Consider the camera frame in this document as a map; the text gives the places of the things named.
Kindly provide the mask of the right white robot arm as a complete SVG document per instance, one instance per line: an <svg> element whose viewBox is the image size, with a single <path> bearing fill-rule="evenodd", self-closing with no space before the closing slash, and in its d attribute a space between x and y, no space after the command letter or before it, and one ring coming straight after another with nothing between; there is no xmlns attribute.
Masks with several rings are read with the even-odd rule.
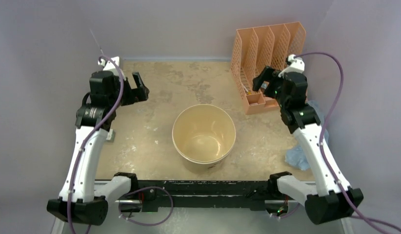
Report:
<svg viewBox="0 0 401 234"><path fill-rule="evenodd" d="M268 87L264 94L277 101L281 119L302 147L315 179L315 185L310 186L289 172L272 174L267 186L269 195L293 198L314 224L350 217L362 202L363 193L351 187L334 162L321 132L321 120L306 101L306 76L265 66L253 79L253 91L258 91L265 81Z"/></svg>

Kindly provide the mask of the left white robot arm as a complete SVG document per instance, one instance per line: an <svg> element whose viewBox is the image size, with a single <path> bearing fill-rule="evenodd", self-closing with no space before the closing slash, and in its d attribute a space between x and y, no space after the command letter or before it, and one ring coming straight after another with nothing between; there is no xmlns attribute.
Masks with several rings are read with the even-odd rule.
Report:
<svg viewBox="0 0 401 234"><path fill-rule="evenodd" d="M122 195L134 199L139 194L135 173L114 174L102 188L95 189L100 153L106 142L118 106L148 100L149 89L140 74L133 72L136 88L127 78L120 83L112 71L94 72L89 79L90 92L76 112L76 140L69 172L57 199L50 199L46 209L64 222L101 225L108 208Z"/></svg>

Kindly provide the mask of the beige paper trash bin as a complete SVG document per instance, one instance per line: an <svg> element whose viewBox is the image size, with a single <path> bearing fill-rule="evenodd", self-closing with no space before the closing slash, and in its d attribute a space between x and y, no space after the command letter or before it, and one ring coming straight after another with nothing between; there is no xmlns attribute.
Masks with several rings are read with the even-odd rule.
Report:
<svg viewBox="0 0 401 234"><path fill-rule="evenodd" d="M204 174L223 163L236 142L236 127L230 115L211 104L197 104L183 110L171 133L184 166Z"/></svg>

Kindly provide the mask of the blue plastic trash bag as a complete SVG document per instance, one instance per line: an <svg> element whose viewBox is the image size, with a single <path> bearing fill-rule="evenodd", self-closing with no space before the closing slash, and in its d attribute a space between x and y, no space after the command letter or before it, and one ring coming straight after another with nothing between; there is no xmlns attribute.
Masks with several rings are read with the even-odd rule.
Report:
<svg viewBox="0 0 401 234"><path fill-rule="evenodd" d="M307 104L314 108L323 126L325 123L325 114L322 112L319 104L315 100L309 100ZM311 167L305 152L308 144L303 140L304 138L301 138L301 141L298 141L296 146L286 151L285 162L296 169L307 171Z"/></svg>

